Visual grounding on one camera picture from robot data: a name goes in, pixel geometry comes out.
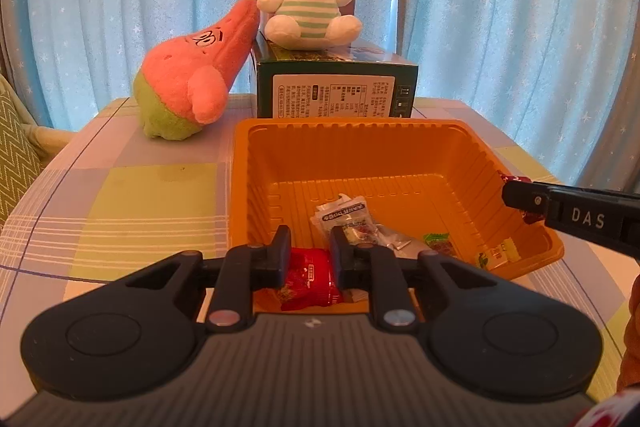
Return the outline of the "person's right hand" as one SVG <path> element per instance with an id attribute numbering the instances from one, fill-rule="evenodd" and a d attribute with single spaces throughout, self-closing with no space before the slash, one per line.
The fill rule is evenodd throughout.
<path id="1" fill-rule="evenodd" d="M 640 383 L 640 275 L 634 280 L 629 298 L 630 317 L 624 332 L 625 353 L 620 363 L 617 390 Z"/>

